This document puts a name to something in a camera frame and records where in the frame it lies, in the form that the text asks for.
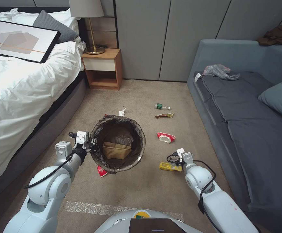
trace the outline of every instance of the red and white wrapper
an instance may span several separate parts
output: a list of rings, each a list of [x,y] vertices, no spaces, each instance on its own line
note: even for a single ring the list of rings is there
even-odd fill
[[[98,170],[100,177],[104,177],[107,174],[107,172],[102,167],[100,167],[99,165],[97,167],[97,170]]]
[[[176,137],[171,135],[171,134],[165,134],[162,132],[157,132],[157,137],[160,141],[166,142],[166,143],[171,143],[173,142]]]

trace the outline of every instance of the power cord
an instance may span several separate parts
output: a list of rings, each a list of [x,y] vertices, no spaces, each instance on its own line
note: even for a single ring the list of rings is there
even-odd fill
[[[24,187],[24,189],[28,189],[28,188],[32,188],[34,186],[36,186],[37,184],[43,182],[44,180],[46,180],[47,178],[49,178],[51,175],[53,175],[56,171],[58,171],[61,167],[63,167],[67,162],[69,162],[70,160],[72,159],[72,154],[70,155],[70,157],[64,161],[62,164],[60,164],[60,166],[58,166],[54,171],[52,171],[51,173],[49,173],[47,176],[45,176],[43,179],[35,182],[34,184],[31,184],[31,185],[26,185]]]
[[[173,154],[167,156],[167,161],[170,162],[170,163],[174,163],[176,164],[177,166],[179,165],[183,165],[185,164],[184,161],[181,161],[180,162],[180,157],[178,155],[177,152],[174,152]],[[200,163],[203,163],[207,168],[209,168],[209,170],[214,174],[213,178],[206,184],[206,186],[202,189],[202,191],[200,192],[200,195],[199,195],[199,202],[198,202],[198,207],[199,207],[199,210],[202,212],[202,214],[206,214],[207,218],[209,219],[209,221],[211,222],[211,224],[214,226],[214,228],[219,232],[219,233],[223,233],[217,226],[216,224],[212,221],[212,219],[209,217],[206,209],[205,209],[205,206],[203,204],[203,197],[202,197],[202,194],[204,193],[204,191],[206,190],[206,188],[212,184],[212,182],[214,181],[214,179],[216,178],[216,173],[208,166],[208,164],[206,164],[204,161],[201,161],[201,160],[193,160],[193,162],[200,162]]]

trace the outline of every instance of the bed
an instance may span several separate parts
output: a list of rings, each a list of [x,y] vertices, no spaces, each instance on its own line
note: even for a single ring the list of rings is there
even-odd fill
[[[69,12],[58,7],[0,7],[6,12],[0,13],[0,20],[30,25],[28,19],[42,9],[56,12],[54,18]],[[25,17],[18,17],[19,12]],[[87,41],[84,21],[70,18],[72,29]],[[42,64],[0,56],[0,192],[52,143],[81,104],[86,90],[84,46],[80,38],[56,44]]]

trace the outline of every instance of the gray sofa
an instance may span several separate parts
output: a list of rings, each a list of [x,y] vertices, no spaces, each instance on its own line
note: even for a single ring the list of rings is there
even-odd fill
[[[197,72],[223,64],[240,79]],[[282,115],[257,97],[282,82],[282,45],[202,40],[187,82],[239,207],[252,221],[282,232]]]

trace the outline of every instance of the plastic bottle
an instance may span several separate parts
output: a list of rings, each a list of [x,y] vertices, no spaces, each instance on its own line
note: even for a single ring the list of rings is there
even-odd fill
[[[162,104],[155,104],[154,105],[155,109],[163,109],[163,110],[170,110],[171,107],[167,107],[166,105],[162,105]]]

